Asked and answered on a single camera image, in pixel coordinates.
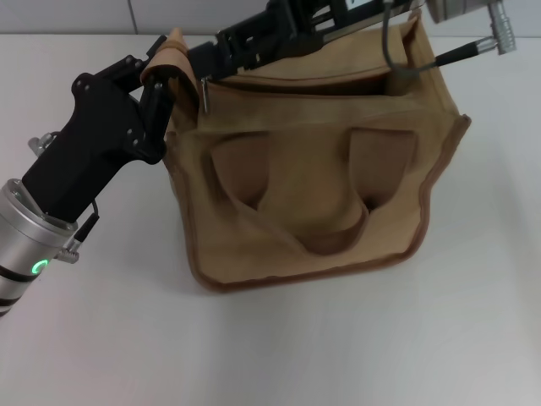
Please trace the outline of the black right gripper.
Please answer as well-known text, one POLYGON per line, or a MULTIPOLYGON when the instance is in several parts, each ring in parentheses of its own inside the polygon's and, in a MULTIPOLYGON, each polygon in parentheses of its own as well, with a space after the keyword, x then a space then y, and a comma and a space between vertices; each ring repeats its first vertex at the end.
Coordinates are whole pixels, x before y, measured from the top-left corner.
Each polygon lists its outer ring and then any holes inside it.
POLYGON ((348 33, 418 8, 420 1, 269 1, 265 10, 189 49, 196 79, 220 79, 320 50, 348 33))

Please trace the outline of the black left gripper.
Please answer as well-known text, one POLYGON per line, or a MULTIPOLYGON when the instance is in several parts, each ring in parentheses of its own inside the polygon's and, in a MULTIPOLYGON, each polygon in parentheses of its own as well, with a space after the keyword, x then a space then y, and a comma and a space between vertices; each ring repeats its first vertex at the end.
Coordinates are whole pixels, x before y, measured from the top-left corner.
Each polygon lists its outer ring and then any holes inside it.
MULTIPOLYGON (((165 36, 156 39, 146 63, 165 41, 165 36)), ((151 75, 138 105, 130 92, 140 87, 143 67, 141 60, 127 56, 73 82, 71 118, 22 178, 47 215, 75 222, 124 165, 135 157, 154 165, 165 156, 175 99, 167 80, 151 75), (130 135, 134 153, 127 146, 130 135)))

